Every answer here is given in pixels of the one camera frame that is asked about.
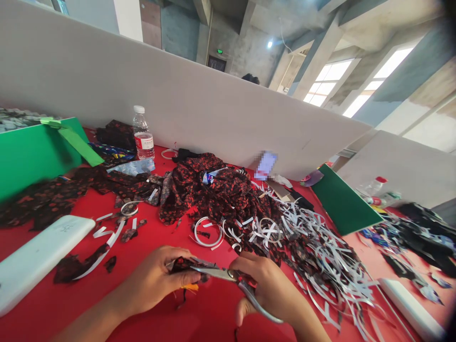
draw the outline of green folder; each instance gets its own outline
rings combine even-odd
[[[312,189],[341,235],[348,235],[383,221],[328,165],[323,164],[319,170],[324,177],[312,186]]]
[[[64,119],[61,123],[88,142],[77,118]],[[58,129],[44,124],[0,133],[0,146],[3,148],[0,204],[27,186],[63,175],[83,162],[81,154]]]

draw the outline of black hair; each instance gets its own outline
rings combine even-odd
[[[252,82],[252,83],[255,83],[255,84],[260,84],[260,80],[258,79],[258,77],[255,77],[253,76],[252,74],[247,74],[247,75],[244,75],[242,77],[243,80],[246,80],[246,81],[249,81],[249,82]]]

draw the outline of white power bank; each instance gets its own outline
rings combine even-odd
[[[21,301],[89,232],[95,221],[66,215],[0,263],[0,317]]]
[[[397,280],[379,279],[380,286],[424,341],[442,341],[445,330]]]

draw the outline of hand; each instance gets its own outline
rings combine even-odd
[[[257,284],[255,297],[258,303],[273,316],[294,325],[296,311],[301,310],[307,301],[274,261],[241,252],[229,268],[250,275]],[[245,316],[257,312],[247,298],[243,298],[237,307],[238,326],[242,325]]]
[[[162,246],[150,253],[133,273],[109,296],[124,317],[152,309],[165,296],[200,280],[196,271],[169,274],[166,265],[178,257],[190,258],[188,249]]]

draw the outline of scissors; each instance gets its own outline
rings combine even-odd
[[[193,260],[207,265],[207,266],[190,266],[192,269],[195,271],[198,271],[200,273],[205,273],[208,274],[212,277],[220,278],[223,280],[228,280],[231,282],[237,283],[239,288],[244,292],[246,295],[247,299],[252,303],[253,307],[261,313],[264,317],[267,319],[273,321],[274,323],[283,323],[281,319],[274,317],[271,315],[268,311],[266,311],[260,303],[258,303],[257,299],[255,298],[255,288],[250,286],[244,279],[242,279],[242,274],[239,273],[236,270],[227,270],[227,269],[220,269],[218,268],[215,264],[207,262],[205,260],[201,260],[198,258],[192,258]]]

